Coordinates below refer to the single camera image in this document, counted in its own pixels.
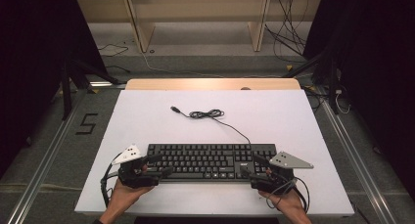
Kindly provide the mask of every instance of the black keyboard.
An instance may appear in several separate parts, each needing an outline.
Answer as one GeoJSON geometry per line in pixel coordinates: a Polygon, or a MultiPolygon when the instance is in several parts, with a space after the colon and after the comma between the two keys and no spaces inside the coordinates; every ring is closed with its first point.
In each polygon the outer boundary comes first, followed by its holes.
{"type": "Polygon", "coordinates": [[[150,144],[147,155],[162,155],[161,161],[148,165],[148,171],[173,167],[168,182],[248,182],[240,166],[252,173],[265,174],[266,168],[254,162],[253,155],[271,159],[274,144],[150,144]]]}

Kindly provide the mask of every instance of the white triangular marker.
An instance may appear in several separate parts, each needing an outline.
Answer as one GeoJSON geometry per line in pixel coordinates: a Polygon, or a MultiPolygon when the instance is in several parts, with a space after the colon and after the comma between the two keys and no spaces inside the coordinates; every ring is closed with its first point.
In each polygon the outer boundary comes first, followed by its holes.
{"type": "Polygon", "coordinates": [[[138,150],[135,144],[132,144],[127,149],[125,149],[125,151],[121,155],[116,157],[111,164],[116,165],[119,163],[124,163],[124,162],[134,160],[139,157],[141,157],[140,150],[138,150]]]}
{"type": "Polygon", "coordinates": [[[277,156],[269,160],[269,163],[282,168],[313,168],[309,162],[294,157],[288,153],[280,152],[277,156]]]}

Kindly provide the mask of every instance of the table surface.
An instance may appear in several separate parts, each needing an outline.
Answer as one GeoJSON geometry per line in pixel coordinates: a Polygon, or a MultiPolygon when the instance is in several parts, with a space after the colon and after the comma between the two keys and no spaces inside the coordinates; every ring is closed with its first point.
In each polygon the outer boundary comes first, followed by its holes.
{"type": "MultiPolygon", "coordinates": [[[[309,215],[353,214],[309,102],[296,80],[288,80],[295,89],[287,89],[287,79],[199,80],[183,79],[182,88],[192,89],[187,84],[196,81],[199,83],[195,84],[199,86],[196,89],[200,86],[207,89],[165,90],[168,83],[178,88],[179,79],[154,80],[159,82],[159,86],[164,83],[164,87],[156,88],[158,90],[137,90],[152,88],[150,80],[145,79],[132,80],[127,84],[129,90],[121,91],[118,97],[75,211],[98,214],[105,210],[99,180],[114,156],[132,143],[137,145],[142,154],[147,152],[150,143],[247,143],[232,129],[218,126],[212,120],[192,121],[169,109],[176,106],[183,112],[220,108],[225,111],[222,121],[245,132],[252,143],[273,143],[278,152],[284,151],[312,163],[313,169],[295,169],[295,175],[305,181],[310,192],[309,215]],[[216,90],[217,81],[226,83],[228,89],[216,90]],[[267,81],[274,85],[281,82],[284,89],[265,90],[258,87],[267,81]],[[248,86],[252,90],[241,91],[241,86],[248,86]]],[[[114,185],[114,181],[109,180],[108,188],[114,185]]],[[[306,194],[303,185],[299,184],[299,189],[306,194]]],[[[162,183],[126,213],[145,216],[255,217],[280,214],[270,209],[265,199],[249,184],[193,183],[162,183]]]]}

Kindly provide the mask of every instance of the hand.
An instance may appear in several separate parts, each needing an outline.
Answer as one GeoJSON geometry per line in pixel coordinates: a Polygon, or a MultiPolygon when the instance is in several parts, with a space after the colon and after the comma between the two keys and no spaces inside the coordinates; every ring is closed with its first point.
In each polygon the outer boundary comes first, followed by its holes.
{"type": "Polygon", "coordinates": [[[294,224],[311,223],[305,214],[300,201],[299,195],[293,189],[284,196],[271,195],[269,193],[258,191],[260,195],[272,201],[272,204],[278,208],[294,224]]]}
{"type": "MultiPolygon", "coordinates": [[[[147,166],[142,167],[143,171],[147,170],[147,166]]],[[[119,179],[116,179],[113,193],[107,210],[100,217],[100,221],[104,224],[114,223],[129,207],[131,207],[138,199],[150,192],[154,187],[141,187],[133,189],[122,185],[119,179]]]]}

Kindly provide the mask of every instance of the spacebar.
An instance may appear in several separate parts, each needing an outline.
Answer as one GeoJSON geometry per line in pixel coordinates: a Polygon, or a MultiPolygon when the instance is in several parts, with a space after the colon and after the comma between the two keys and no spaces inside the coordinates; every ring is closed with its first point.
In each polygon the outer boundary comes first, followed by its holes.
{"type": "Polygon", "coordinates": [[[197,178],[204,178],[203,173],[172,173],[168,175],[168,178],[179,178],[179,179],[197,179],[197,178]]]}

